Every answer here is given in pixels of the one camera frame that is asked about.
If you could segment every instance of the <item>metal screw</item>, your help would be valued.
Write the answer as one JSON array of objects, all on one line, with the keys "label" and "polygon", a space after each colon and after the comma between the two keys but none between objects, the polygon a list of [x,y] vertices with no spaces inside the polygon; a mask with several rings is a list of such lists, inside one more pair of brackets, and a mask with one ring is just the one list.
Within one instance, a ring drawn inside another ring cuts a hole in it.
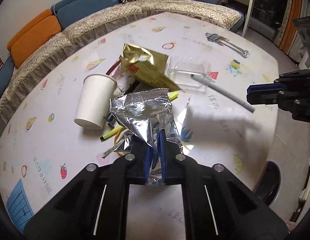
[{"label": "metal screw", "polygon": [[224,166],[221,165],[221,164],[216,164],[216,165],[214,166],[214,169],[215,169],[215,171],[217,171],[217,172],[222,172],[222,171],[224,170]]},{"label": "metal screw", "polygon": [[180,154],[177,154],[175,158],[179,161],[183,161],[186,159],[186,156],[180,153]]},{"label": "metal screw", "polygon": [[132,153],[128,153],[125,155],[125,159],[128,161],[132,161],[135,158],[135,155]]},{"label": "metal screw", "polygon": [[96,168],[97,168],[97,165],[96,165],[96,164],[93,164],[93,163],[88,164],[88,165],[86,166],[86,170],[88,170],[88,171],[94,171]]}]

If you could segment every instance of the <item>white paper cup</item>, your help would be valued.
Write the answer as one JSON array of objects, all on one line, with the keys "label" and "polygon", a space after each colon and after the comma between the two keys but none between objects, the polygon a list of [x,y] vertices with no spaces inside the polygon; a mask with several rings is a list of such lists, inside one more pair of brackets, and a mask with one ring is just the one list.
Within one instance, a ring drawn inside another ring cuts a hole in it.
[{"label": "white paper cup", "polygon": [[101,130],[116,88],[116,80],[108,75],[88,75],[84,79],[74,122],[83,128]]}]

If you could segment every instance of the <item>gray marker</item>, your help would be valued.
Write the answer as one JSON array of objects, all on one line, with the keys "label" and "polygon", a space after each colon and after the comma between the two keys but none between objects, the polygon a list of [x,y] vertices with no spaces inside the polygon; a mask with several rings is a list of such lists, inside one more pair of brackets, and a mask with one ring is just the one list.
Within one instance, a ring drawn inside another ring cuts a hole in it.
[{"label": "gray marker", "polygon": [[207,78],[205,78],[204,75],[197,76],[197,75],[191,74],[191,78],[193,80],[196,80],[197,82],[203,84],[204,86],[207,86],[207,87],[217,91],[218,93],[221,93],[222,95],[226,96],[227,98],[233,100],[237,104],[239,104],[242,107],[246,108],[251,113],[253,113],[255,111],[255,108],[252,105],[250,105],[249,103],[247,103],[247,102],[243,101],[242,99],[236,97],[235,95],[229,93],[225,89],[215,85],[213,82],[210,82]]}]

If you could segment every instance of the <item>silver foil packet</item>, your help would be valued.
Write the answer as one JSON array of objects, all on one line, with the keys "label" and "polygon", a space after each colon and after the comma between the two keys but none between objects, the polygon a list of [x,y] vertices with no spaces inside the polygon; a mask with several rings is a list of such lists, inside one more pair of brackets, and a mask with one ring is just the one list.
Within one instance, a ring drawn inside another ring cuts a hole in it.
[{"label": "silver foil packet", "polygon": [[[165,130],[167,141],[178,144],[183,153],[183,146],[174,121],[172,103],[167,92],[166,88],[158,88],[110,100],[111,114],[128,128],[128,131],[123,133],[114,147],[104,153],[104,157],[113,151],[129,153],[132,135],[145,141],[158,154],[157,137],[162,129]],[[148,181],[158,183],[161,179],[161,163],[160,158],[157,158],[156,163],[151,164]]]}]

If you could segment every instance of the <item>gold foil packet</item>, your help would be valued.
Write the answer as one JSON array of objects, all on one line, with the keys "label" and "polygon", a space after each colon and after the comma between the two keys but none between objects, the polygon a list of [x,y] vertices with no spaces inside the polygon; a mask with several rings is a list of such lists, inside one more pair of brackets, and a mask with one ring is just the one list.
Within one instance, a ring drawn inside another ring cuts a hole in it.
[{"label": "gold foil packet", "polygon": [[178,85],[163,74],[168,55],[125,43],[122,50],[122,70],[138,81],[155,88],[168,88],[169,92],[180,90]]}]

